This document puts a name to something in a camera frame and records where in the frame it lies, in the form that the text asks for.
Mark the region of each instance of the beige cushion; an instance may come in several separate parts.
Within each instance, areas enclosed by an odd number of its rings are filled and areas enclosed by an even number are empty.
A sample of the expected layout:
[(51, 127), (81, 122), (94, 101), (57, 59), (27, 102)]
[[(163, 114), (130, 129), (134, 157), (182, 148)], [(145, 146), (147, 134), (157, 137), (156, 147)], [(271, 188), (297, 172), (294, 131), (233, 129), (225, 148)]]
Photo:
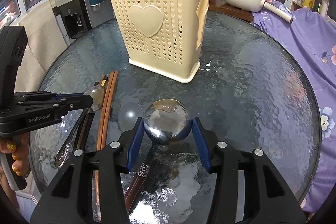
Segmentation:
[(15, 92), (36, 91), (43, 80), (44, 70), (27, 45), (22, 64), (17, 70)]
[(28, 45), (18, 69), (15, 91), (35, 91), (55, 59), (67, 48), (51, 4), (45, 1), (19, 22), (24, 26)]

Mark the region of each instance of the jianhao logo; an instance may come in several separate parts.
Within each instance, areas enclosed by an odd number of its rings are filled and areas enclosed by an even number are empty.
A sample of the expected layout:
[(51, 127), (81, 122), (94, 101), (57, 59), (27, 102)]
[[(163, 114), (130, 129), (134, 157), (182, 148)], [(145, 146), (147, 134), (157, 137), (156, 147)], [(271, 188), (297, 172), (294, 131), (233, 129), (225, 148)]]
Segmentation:
[(40, 121), (40, 120), (44, 120), (44, 119), (48, 119), (51, 117), (51, 114), (47, 114), (44, 116), (40, 116), (40, 117), (36, 117), (36, 118), (32, 118), (32, 119), (28, 119), (28, 122), (36, 122), (36, 121)]

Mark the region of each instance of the metal screw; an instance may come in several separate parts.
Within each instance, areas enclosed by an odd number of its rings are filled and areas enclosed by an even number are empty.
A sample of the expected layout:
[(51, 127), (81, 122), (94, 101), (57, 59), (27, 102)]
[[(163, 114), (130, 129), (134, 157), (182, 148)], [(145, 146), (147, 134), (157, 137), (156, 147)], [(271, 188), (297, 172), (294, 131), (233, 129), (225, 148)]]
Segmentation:
[(77, 150), (75, 150), (75, 152), (73, 152), (73, 154), (74, 154), (76, 157), (79, 157), (81, 154), (83, 154), (83, 151), (80, 150), (80, 149), (77, 149)]
[(254, 153), (257, 155), (257, 156), (262, 156), (264, 154), (264, 152), (261, 150), (261, 149), (256, 149), (254, 150)]
[(117, 141), (112, 142), (112, 143), (110, 144), (110, 147), (111, 147), (111, 148), (118, 148), (119, 146), (120, 146), (120, 143), (117, 142)]
[(226, 148), (227, 147), (227, 143), (226, 142), (218, 142), (217, 146), (220, 148)]

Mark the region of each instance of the white pan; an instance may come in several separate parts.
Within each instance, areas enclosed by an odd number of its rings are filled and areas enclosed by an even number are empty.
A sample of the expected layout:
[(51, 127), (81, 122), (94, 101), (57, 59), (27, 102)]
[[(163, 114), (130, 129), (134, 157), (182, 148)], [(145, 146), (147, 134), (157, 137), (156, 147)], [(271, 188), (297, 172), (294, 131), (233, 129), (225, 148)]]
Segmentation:
[(293, 22), (293, 18), (286, 14), (284, 11), (268, 3), (266, 0), (224, 0), (226, 3), (238, 7), (240, 9), (250, 11), (250, 12), (259, 12), (263, 8), (266, 8), (273, 13), (277, 14), (284, 20), (289, 23)]

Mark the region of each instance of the purple blanket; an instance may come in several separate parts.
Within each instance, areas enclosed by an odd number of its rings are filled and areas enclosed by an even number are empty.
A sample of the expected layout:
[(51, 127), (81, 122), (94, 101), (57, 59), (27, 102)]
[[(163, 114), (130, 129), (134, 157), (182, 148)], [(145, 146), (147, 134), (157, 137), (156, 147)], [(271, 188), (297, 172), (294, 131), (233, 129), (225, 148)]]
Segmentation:
[[(284, 5), (275, 4), (292, 14)], [(315, 92), (322, 124), (317, 172), (301, 207), (316, 212), (336, 182), (336, 27), (307, 8), (293, 12), (290, 25), (271, 11), (254, 13), (253, 24), (284, 46), (300, 64)]]

